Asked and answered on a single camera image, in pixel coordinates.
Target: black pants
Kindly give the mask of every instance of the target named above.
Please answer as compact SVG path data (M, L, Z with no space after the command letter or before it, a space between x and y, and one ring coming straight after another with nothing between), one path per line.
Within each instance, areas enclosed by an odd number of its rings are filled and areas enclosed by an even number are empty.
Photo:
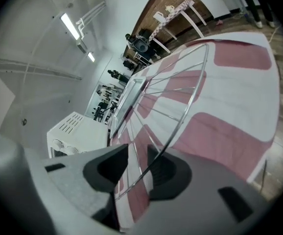
M98 104L98 106L99 106L102 110L104 110L104 109L107 109L108 104L107 104L107 103L100 102L100 103Z
M127 84L129 79L126 76L123 76L123 75L120 74L120 76L118 77L118 80Z
M260 21L260 17L259 17L258 11L256 9L254 0L245 0L245 1L248 4L248 7L249 7L251 13L253 14L255 21L259 22ZM268 1L267 0L258 0L258 1L260 3L262 12L264 14L264 17L268 21L273 22L273 17L272 17L272 13L270 11L270 8L268 6Z

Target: table leg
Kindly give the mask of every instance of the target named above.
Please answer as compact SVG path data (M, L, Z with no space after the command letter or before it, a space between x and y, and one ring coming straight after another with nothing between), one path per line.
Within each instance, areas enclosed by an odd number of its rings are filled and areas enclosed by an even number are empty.
M169 51L169 49L167 47L165 47L163 44L161 44L157 39L153 39L153 41L155 41L157 44L159 44L167 53L171 53L171 51Z
M141 62L143 62L146 66L148 65L146 62L150 62L150 61L148 61L147 59L145 59L143 56L139 55L138 52L135 53L134 58L135 58L135 57L137 57L137 59L140 60Z
M197 27L197 25L194 23L194 21L184 12L181 11L181 14L189 21L189 23L194 27L194 29L197 31L198 35L203 38L204 35L201 33L200 29Z
M163 27L163 29L164 29L168 34L170 34L170 36L171 36L172 38L174 38L175 40L177 40L176 36L174 36L171 31L169 31L169 30L168 30L167 28L165 28L165 27Z
M198 13L198 11L197 11L192 5L190 5L189 7L193 10L193 12L195 12L195 14L197 15L197 17L199 17L199 19L201 20L201 22L206 26L207 24L206 24L205 20L201 17L201 15Z

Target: wooden floor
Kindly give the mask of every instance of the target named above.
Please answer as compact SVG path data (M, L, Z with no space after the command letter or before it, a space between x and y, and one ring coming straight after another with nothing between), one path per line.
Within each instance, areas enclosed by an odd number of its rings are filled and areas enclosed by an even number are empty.
M256 28L239 14L234 15L232 18L224 19L222 25L215 25L216 22L210 22L207 23L207 26L201 26L199 28L205 36L234 31L259 31L265 34L267 39L270 40L274 29L264 23L265 20L262 13L260 16L262 18L263 29ZM275 199L283 190L283 28L277 20L275 20L275 23L276 27L280 27L274 34L270 44L275 54L281 78L279 122L274 142L268 155L263 183L263 170L261 170L258 177L252 183L258 191L261 191L262 195L267 200ZM166 44L166 47L173 51L180 45L195 39L198 39L198 35L193 29L180 36L178 40L173 40ZM162 52L160 55L164 57L166 56L166 52Z

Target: white table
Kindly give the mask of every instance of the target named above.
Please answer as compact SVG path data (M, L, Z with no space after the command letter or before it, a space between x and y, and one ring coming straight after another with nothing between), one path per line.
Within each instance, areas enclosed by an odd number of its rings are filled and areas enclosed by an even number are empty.
M182 14L187 21L194 27L194 29L197 31L198 35L203 38L204 35L201 33L200 29L197 27L197 25L194 23L194 21L184 12L187 8L191 8L193 12L198 16L198 18L202 21L204 25L207 25L205 20L201 17L201 15L198 13L198 11L193 7L194 1L193 0L185 0L182 2L178 7L175 8L173 12L171 12L164 21L162 21L157 28L154 30L154 32L149 37L149 41L154 41L158 45L160 45L167 53L171 53L171 51L165 47L160 41L158 41L155 36L171 21L173 20L177 15Z
M165 17L164 15L160 12L160 11L157 11L154 15L153 15L153 18L156 19L159 23L163 23L165 21ZM169 31L167 28L163 27L163 29L172 37L174 38L175 40L177 40L177 37L174 36L174 34Z

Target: white ceiling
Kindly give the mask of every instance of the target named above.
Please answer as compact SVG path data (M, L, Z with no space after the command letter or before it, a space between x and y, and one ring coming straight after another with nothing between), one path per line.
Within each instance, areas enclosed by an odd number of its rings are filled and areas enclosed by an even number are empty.
M85 68L93 67L57 16L66 12L76 22L103 0L76 0L67 8L71 1L24 0L20 5L11 4L2 15L4 23L0 24L0 60L27 63L39 42L31 60L34 65L77 76L82 76ZM95 56L102 50L101 32L96 33L100 28L97 18L85 29L83 40Z

